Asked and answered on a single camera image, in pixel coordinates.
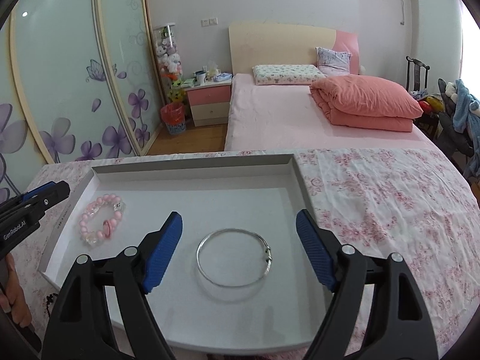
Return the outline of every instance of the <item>hand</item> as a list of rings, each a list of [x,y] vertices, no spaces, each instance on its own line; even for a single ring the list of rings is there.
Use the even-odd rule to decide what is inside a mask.
[[[15,270],[15,261],[10,253],[5,257],[5,262],[8,269],[8,282],[5,294],[0,291],[0,306],[4,310],[11,308],[13,322],[20,325],[20,327],[27,327],[32,322],[32,314],[25,302],[25,295]]]

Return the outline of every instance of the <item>mug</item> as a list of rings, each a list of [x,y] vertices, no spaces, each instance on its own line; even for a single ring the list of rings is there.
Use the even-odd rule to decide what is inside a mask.
[[[203,72],[198,72],[196,73],[196,76],[197,76],[197,82],[200,86],[203,86],[205,85],[206,81],[207,81],[207,74],[203,71]]]

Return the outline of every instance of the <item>pink bead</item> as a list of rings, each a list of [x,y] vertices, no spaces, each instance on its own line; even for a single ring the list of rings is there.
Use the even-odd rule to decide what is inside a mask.
[[[105,234],[106,238],[110,237],[110,223],[109,221],[103,221],[103,233]]]

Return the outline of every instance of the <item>pink floral fabric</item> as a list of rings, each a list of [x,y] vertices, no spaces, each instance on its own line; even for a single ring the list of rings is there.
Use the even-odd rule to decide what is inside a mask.
[[[438,150],[242,151],[60,163],[43,167],[29,189],[65,180],[73,190],[91,166],[103,164],[280,152],[295,155],[320,227],[364,254],[386,257],[397,251],[404,256],[425,299],[443,356],[480,303],[480,211],[467,182]],[[48,323],[47,296],[55,290],[37,268],[65,204],[50,209],[40,221],[40,229],[13,251],[40,337]],[[362,344],[372,293],[372,288],[364,291],[348,353]],[[128,347],[124,341],[125,337],[120,347]],[[299,360],[305,351],[264,357]],[[179,359],[236,358],[175,352]]]

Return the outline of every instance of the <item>wooden headboard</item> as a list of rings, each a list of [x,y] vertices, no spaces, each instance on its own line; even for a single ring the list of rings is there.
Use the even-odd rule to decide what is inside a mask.
[[[350,71],[358,74],[357,36],[329,28],[294,24],[235,22],[229,27],[233,74],[255,65],[316,65],[316,47],[352,53]]]

